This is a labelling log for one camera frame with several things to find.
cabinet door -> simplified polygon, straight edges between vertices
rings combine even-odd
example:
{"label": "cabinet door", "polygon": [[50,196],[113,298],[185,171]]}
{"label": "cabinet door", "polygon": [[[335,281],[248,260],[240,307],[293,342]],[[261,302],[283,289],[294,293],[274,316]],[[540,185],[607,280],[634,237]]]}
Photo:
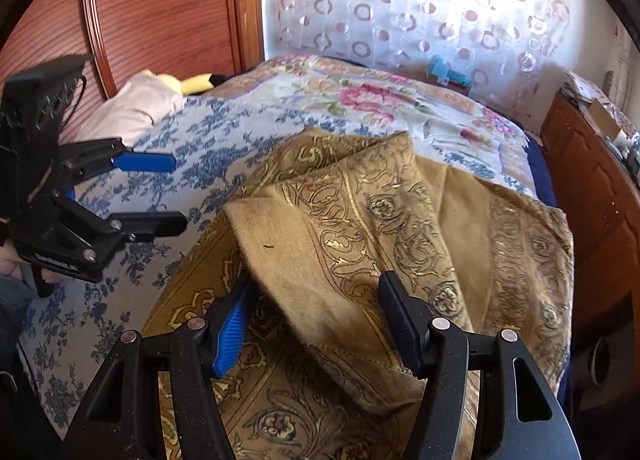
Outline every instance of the cabinet door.
{"label": "cabinet door", "polygon": [[582,190],[596,167],[597,159],[593,153],[596,140],[594,132],[583,119],[574,113],[573,125],[562,150],[554,157],[555,165],[550,169],[558,207],[562,209],[573,230],[582,217],[583,204],[588,201],[582,197]]}
{"label": "cabinet door", "polygon": [[597,162],[583,186],[575,192],[575,213],[569,225],[574,233],[577,264],[589,255],[612,225],[620,222],[616,209],[616,178],[612,177],[612,169],[607,164],[607,161]]}
{"label": "cabinet door", "polygon": [[568,117],[570,112],[564,109],[563,103],[561,98],[556,97],[540,130],[542,149],[546,154],[548,165],[552,165],[558,154],[564,149],[564,144],[571,130]]}
{"label": "cabinet door", "polygon": [[629,292],[640,295],[640,211],[622,213],[620,223],[575,269],[574,328],[581,328]]}

wooden furniture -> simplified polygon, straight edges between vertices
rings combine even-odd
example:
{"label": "wooden furniture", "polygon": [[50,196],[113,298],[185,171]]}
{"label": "wooden furniture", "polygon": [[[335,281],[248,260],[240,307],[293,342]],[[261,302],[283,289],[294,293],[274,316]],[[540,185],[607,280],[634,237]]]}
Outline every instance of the wooden furniture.
{"label": "wooden furniture", "polygon": [[541,138],[558,207],[574,233],[574,331],[630,297],[640,386],[640,192],[588,117],[560,94]]}
{"label": "wooden furniture", "polygon": [[61,141],[134,73],[233,75],[264,60],[260,0],[34,0],[4,46],[5,78],[40,62],[92,53],[88,85]]}

wooden headboard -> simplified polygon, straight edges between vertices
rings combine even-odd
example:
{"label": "wooden headboard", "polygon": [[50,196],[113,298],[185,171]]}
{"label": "wooden headboard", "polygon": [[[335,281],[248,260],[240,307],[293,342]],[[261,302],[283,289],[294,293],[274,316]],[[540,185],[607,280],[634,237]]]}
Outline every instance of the wooden headboard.
{"label": "wooden headboard", "polygon": [[10,74],[77,53],[95,61],[62,141],[140,70],[183,79],[260,62],[260,0],[34,0],[0,51],[0,87]]}

wall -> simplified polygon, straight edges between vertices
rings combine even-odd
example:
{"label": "wall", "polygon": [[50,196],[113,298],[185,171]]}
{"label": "wall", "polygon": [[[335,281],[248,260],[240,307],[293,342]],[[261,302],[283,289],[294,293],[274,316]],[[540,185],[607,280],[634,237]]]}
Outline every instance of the wall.
{"label": "wall", "polygon": [[631,49],[629,92],[624,113],[636,127],[640,126],[640,53],[635,47]]}
{"label": "wall", "polygon": [[[564,40],[540,75],[540,85],[531,103],[528,129],[538,133],[558,88],[564,83],[565,66],[602,86],[614,46],[616,15],[605,0],[571,0],[571,22]],[[640,80],[638,86],[640,109]]]}

floral bedspread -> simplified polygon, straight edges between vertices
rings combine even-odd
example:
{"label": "floral bedspread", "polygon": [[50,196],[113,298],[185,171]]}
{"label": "floral bedspread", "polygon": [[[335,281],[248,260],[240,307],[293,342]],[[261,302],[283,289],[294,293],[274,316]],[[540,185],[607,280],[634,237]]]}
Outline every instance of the floral bedspread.
{"label": "floral bedspread", "polygon": [[[332,76],[295,76],[315,74],[318,65]],[[178,237],[128,245],[104,270],[100,283],[70,279],[56,286],[49,299],[33,302],[20,341],[42,406],[61,436],[117,336],[143,327],[181,260],[254,163],[305,125],[367,136],[409,129],[418,153],[533,194],[524,172],[508,171],[516,163],[529,169],[518,152],[526,139],[512,123],[447,90],[422,88],[382,72],[376,74],[384,82],[383,77],[372,81],[369,74],[342,78],[337,76],[341,68],[329,59],[271,61],[244,79],[260,76],[284,88],[288,82],[293,88],[286,96],[282,92],[277,100],[270,98],[257,84],[255,94],[244,90],[236,100],[190,98],[183,111],[165,118],[136,144],[138,151],[174,154],[175,172],[116,170],[92,180],[79,195],[83,205],[104,217],[119,211],[179,210],[188,215],[189,224]],[[237,83],[231,82],[227,91],[237,90]],[[314,86],[318,89],[312,93]]]}
{"label": "floral bedspread", "polygon": [[318,56],[277,57],[207,93],[408,131],[418,155],[536,197],[522,129],[455,91]]}
{"label": "floral bedspread", "polygon": [[100,283],[67,280],[48,299],[35,300],[20,342],[42,406],[61,436],[114,340],[141,329],[150,310],[226,199],[254,162],[305,125],[335,133],[383,136],[387,130],[285,107],[190,98],[136,144],[138,151],[173,153],[173,173],[125,173],[95,178],[79,201],[101,216],[123,211],[182,211],[178,237],[128,245]]}

